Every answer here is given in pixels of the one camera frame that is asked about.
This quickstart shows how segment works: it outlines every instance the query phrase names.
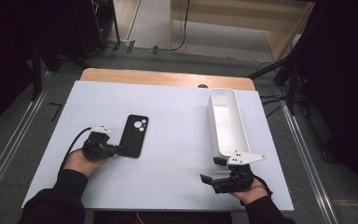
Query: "sleeve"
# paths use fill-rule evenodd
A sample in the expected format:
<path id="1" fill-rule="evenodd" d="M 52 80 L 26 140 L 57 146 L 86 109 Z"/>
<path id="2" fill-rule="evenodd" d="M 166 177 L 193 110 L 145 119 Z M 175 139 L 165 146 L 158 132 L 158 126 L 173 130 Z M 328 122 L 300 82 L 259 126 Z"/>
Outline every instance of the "sleeve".
<path id="1" fill-rule="evenodd" d="M 288 217 L 284 217 L 270 196 L 257 199 L 246 205 L 250 224 L 295 224 Z"/>
<path id="2" fill-rule="evenodd" d="M 85 209 L 81 196 L 88 181 L 85 175 L 77 171 L 61 171 L 52 189 L 40 190 L 24 205 L 19 224 L 83 224 Z"/>

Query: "metal rail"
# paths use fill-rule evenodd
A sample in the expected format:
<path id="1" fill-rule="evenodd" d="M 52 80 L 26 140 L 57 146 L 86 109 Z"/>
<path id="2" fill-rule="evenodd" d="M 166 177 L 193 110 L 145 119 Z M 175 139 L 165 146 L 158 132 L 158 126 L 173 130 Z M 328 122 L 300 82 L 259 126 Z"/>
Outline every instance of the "metal rail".
<path id="1" fill-rule="evenodd" d="M 30 103 L 20 123 L 17 125 L 16 130 L 8 140 L 7 145 L 0 156 L 0 182 L 7 170 L 7 167 L 10 165 L 12 159 L 14 158 L 14 155 L 16 154 L 16 151 L 21 143 L 22 138 L 27 133 L 30 124 L 34 120 L 34 116 L 36 115 L 36 112 L 38 111 L 41 103 L 46 96 L 48 86 L 51 80 L 51 73 L 46 72 L 44 77 L 44 88 L 40 92 L 39 96 Z"/>
<path id="2" fill-rule="evenodd" d="M 277 89 L 277 92 L 282 95 L 282 92 L 279 89 Z M 291 115 L 287 105 L 285 105 L 282 109 L 289 125 L 290 131 L 292 132 L 293 138 L 296 142 L 298 153 L 300 155 L 302 163 L 304 164 L 304 168 L 310 181 L 310 185 L 315 194 L 316 201 L 319 204 L 322 216 L 324 217 L 324 222 L 329 224 L 336 224 L 338 223 L 336 214 L 334 212 L 330 199 L 324 189 L 324 185 L 322 183 L 321 178 L 319 177 L 318 171 L 316 170 L 315 165 L 312 161 L 310 152 L 298 127 L 296 117 Z"/>

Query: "white plastic container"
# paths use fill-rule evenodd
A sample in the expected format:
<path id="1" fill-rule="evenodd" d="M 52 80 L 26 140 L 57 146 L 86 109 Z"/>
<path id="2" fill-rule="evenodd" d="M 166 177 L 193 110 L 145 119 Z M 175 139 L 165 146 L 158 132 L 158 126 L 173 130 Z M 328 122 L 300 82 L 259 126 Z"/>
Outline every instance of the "white plastic container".
<path id="1" fill-rule="evenodd" d="M 211 89 L 208 115 L 214 157 L 227 159 L 235 151 L 250 152 L 234 90 Z"/>

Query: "black cable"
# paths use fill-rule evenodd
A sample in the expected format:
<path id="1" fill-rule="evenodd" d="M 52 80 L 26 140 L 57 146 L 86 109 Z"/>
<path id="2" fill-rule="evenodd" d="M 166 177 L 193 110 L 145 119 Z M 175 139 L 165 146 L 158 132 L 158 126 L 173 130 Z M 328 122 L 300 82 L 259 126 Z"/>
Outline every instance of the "black cable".
<path id="1" fill-rule="evenodd" d="M 267 115 L 266 115 L 266 118 L 268 118 L 269 116 L 271 116 L 275 111 L 279 110 L 281 107 L 283 107 L 284 105 L 287 105 L 286 102 L 282 102 L 278 107 L 276 107 L 274 110 L 272 110 L 271 112 L 269 112 Z"/>
<path id="2" fill-rule="evenodd" d="M 267 104 L 274 103 L 274 102 L 277 102 L 277 101 L 282 101 L 282 100 L 286 100 L 286 98 L 283 97 L 283 98 L 278 98 L 278 99 L 274 99 L 274 100 L 269 100 L 269 101 L 262 102 L 261 104 L 262 105 L 267 105 Z"/>
<path id="3" fill-rule="evenodd" d="M 260 63 L 260 64 L 257 66 L 257 68 L 255 69 L 255 71 L 257 72 L 257 70 L 260 68 L 260 66 L 261 66 L 262 64 L 265 64 L 265 63 L 275 63 L 275 62 L 263 62 L 263 63 Z"/>
<path id="4" fill-rule="evenodd" d="M 285 97 L 285 96 L 283 96 L 283 95 L 267 95 L 267 96 L 261 95 L 260 99 L 263 99 L 263 98 L 282 98 L 282 97 Z"/>
<path id="5" fill-rule="evenodd" d="M 183 37 L 183 41 L 181 43 L 181 45 L 176 48 L 176 49 L 150 49 L 150 48 L 139 48 L 139 47 L 131 47 L 132 49 L 147 49 L 147 50 L 153 50 L 153 51 L 165 51 L 165 52 L 173 52 L 173 51 L 177 51 L 179 50 L 184 44 L 185 44 L 185 41 L 186 41 L 186 27 L 187 27 L 187 18 L 188 18 L 188 8 L 190 6 L 190 0 L 187 0 L 187 8 L 186 8 L 186 17 L 185 17 L 185 28 L 184 28 L 184 37 Z M 128 48 L 128 46 L 126 45 L 120 45 L 121 47 L 124 47 L 124 48 Z M 115 48 L 116 45 L 114 45 L 113 47 L 107 47 L 107 48 L 104 48 L 104 49 L 100 49 L 96 52 L 94 52 L 94 54 L 89 57 L 89 58 L 93 58 L 95 57 L 98 53 L 102 52 L 102 51 L 105 51 L 107 49 L 113 49 Z"/>
<path id="6" fill-rule="evenodd" d="M 180 32 L 181 32 L 181 34 L 182 35 L 184 35 L 184 36 L 186 36 L 186 33 L 184 32 L 184 30 L 183 30 L 183 27 L 182 27 L 182 21 L 179 21 L 179 24 L 180 24 Z"/>
<path id="7" fill-rule="evenodd" d="M 81 132 L 77 135 L 77 137 L 74 139 L 74 141 L 72 142 L 71 146 L 69 146 L 68 151 L 66 151 L 65 157 L 63 158 L 63 161 L 62 161 L 62 163 L 61 163 L 60 171 L 63 169 L 63 166 L 65 165 L 66 159 L 68 159 L 69 154 L 71 154 L 72 147 L 73 147 L 74 144 L 76 143 L 77 139 L 78 139 L 84 132 L 86 132 L 86 131 L 88 131 L 88 130 L 91 130 L 91 128 L 87 128 L 87 129 L 81 131 Z"/>
<path id="8" fill-rule="evenodd" d="M 305 98 L 303 86 L 304 86 L 304 83 L 306 83 L 306 82 L 307 82 L 307 80 L 305 78 L 299 77 L 297 85 L 296 85 L 296 92 L 298 92 L 301 95 L 301 97 L 303 97 L 303 98 Z"/>

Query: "black equipment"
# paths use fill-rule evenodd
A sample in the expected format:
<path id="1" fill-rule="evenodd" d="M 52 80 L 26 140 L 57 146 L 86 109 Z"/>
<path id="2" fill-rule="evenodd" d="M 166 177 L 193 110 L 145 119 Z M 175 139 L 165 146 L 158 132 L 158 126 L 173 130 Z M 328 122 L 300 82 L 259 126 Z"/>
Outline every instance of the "black equipment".
<path id="1" fill-rule="evenodd" d="M 109 136 L 106 133 L 91 132 L 82 147 L 84 156 L 90 161 L 97 161 L 113 157 L 115 154 L 122 155 L 124 147 L 109 145 L 108 140 Z"/>
<path id="2" fill-rule="evenodd" d="M 217 165 L 227 165 L 227 160 L 215 157 L 213 162 Z M 229 177 L 213 180 L 207 175 L 200 175 L 204 184 L 211 185 L 216 194 L 241 192 L 249 189 L 253 183 L 253 173 L 249 164 L 229 165 Z"/>
<path id="3" fill-rule="evenodd" d="M 120 43 L 113 1 L 41 1 L 33 8 L 33 15 L 27 21 L 33 39 L 33 100 L 41 92 L 40 58 L 49 71 L 60 70 L 56 54 L 83 69 L 89 68 L 78 57 L 87 58 L 88 54 L 102 49 L 113 23 Z"/>

